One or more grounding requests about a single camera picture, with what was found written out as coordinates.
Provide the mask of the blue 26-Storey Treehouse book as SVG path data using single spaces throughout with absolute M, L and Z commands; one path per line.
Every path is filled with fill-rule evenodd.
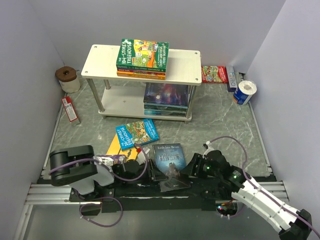
M 150 118 L 117 126 L 115 131 L 121 150 L 133 148 L 135 144 L 146 145 L 160 139 Z

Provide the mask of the yellow book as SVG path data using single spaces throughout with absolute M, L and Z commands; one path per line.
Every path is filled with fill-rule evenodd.
M 118 139 L 118 135 L 115 134 L 106 152 L 106 155 L 125 155 L 126 160 L 136 160 L 138 152 L 134 147 L 122 150 Z

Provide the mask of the dark Wuthering Heights book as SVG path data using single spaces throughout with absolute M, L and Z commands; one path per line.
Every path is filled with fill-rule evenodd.
M 157 169 L 165 175 L 159 182 L 162 193 L 191 187 L 189 177 L 181 173 L 187 166 L 180 143 L 155 144 L 152 146 Z

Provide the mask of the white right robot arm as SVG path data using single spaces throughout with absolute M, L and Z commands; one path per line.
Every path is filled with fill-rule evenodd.
M 289 206 L 263 188 L 241 168 L 230 165 L 219 150 L 195 153 L 182 174 L 200 179 L 219 179 L 218 193 L 250 208 L 278 233 L 281 240 L 306 240 L 312 232 L 312 216 L 305 209 Z

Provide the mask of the Charlie Chocolate Factory book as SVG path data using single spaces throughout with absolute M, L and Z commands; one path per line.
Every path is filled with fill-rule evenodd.
M 165 72 L 157 72 L 157 71 L 146 71 L 146 70 L 132 70 L 132 69 L 120 69 L 117 70 L 120 73 L 131 73 L 131 74 L 146 74 L 146 75 L 160 75 L 165 76 Z

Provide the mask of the green 104-Storey Treehouse book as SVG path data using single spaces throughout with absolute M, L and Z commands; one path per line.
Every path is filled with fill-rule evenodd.
M 169 46 L 168 42 L 123 38 L 116 59 L 116 67 L 165 73 Z

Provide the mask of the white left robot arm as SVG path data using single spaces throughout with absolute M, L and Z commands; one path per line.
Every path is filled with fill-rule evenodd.
M 70 186 L 86 200 L 93 201 L 99 189 L 146 185 L 169 179 L 149 159 L 148 148 L 135 143 L 135 160 L 116 163 L 106 155 L 96 155 L 91 145 L 54 150 L 49 154 L 52 186 Z

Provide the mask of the orange Treehouse book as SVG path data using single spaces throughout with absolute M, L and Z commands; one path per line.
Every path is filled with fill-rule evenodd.
M 152 79 L 152 80 L 165 80 L 165 75 L 157 75 L 157 74 L 145 74 L 145 73 L 133 73 L 133 72 L 122 72 L 118 71 L 118 77 L 129 77 L 129 78 L 140 78 L 140 79 Z

